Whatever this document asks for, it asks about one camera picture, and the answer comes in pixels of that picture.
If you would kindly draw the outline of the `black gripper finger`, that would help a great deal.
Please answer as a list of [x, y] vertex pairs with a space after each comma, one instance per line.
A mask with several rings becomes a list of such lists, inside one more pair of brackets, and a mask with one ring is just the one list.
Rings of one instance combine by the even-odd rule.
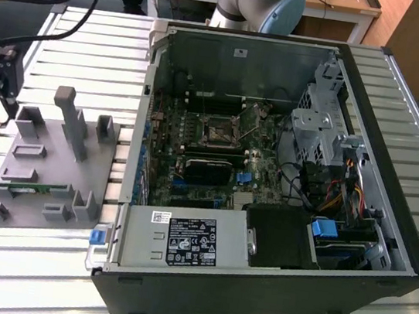
[[0, 50], [0, 101], [10, 118], [14, 118], [19, 109], [16, 98], [24, 81], [23, 58], [15, 45]]

